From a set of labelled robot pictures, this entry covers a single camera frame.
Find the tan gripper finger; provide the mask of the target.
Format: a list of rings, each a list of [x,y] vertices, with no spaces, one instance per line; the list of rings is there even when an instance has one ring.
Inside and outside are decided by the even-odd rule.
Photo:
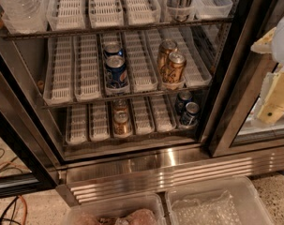
[[[284,114],[284,71],[268,73],[261,90],[261,106],[256,116],[264,124],[273,125]]]
[[[275,27],[269,30],[264,36],[253,43],[250,50],[260,54],[271,53],[271,44],[275,31]]]

